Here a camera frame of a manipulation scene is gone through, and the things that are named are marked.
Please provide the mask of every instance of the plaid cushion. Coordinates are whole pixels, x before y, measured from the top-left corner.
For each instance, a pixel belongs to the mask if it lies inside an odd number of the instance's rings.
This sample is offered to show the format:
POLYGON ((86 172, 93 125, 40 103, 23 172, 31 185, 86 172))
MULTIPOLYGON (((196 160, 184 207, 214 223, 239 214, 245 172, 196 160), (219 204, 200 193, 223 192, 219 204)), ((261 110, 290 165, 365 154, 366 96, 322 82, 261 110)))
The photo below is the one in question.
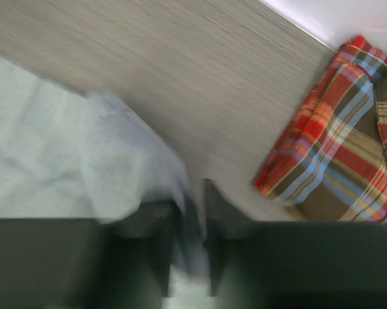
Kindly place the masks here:
POLYGON ((306 220, 387 223, 387 55, 342 45, 254 185, 306 220))

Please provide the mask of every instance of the wood grain floor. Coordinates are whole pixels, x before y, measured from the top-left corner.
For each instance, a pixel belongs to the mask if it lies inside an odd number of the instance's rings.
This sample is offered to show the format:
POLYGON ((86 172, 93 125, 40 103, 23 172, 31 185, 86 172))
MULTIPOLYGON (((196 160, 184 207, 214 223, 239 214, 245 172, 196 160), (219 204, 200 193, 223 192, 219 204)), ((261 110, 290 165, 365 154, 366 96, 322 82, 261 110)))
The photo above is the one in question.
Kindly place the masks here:
POLYGON ((80 92, 118 93, 259 220, 250 182, 332 56, 257 0, 0 0, 0 54, 80 92))

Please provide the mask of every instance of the white wall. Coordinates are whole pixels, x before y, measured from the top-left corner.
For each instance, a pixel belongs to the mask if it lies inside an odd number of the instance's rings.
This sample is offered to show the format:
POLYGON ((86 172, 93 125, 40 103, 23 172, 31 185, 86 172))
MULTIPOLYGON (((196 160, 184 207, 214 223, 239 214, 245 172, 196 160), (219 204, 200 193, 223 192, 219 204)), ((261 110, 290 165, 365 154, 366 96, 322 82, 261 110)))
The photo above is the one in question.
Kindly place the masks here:
POLYGON ((387 0, 261 0, 337 49, 363 34, 387 53, 387 0))

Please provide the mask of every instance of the gray floor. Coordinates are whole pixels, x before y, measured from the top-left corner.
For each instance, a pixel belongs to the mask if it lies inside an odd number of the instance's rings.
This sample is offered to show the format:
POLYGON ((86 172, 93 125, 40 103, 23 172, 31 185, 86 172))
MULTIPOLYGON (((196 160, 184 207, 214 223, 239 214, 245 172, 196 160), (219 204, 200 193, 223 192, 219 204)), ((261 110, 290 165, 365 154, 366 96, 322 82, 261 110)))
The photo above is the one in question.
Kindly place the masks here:
POLYGON ((117 92, 260 220, 250 181, 332 52, 257 0, 0 0, 0 54, 85 92, 117 92))

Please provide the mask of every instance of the white fabric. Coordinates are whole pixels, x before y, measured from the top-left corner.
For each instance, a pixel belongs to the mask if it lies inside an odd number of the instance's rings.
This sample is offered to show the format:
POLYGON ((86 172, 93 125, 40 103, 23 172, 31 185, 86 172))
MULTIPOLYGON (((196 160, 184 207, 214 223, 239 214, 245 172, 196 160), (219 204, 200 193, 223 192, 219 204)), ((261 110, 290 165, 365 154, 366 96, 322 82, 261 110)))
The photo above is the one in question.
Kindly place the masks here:
POLYGON ((84 98, 0 57, 0 218, 117 220, 188 190, 181 160, 114 95, 84 98))

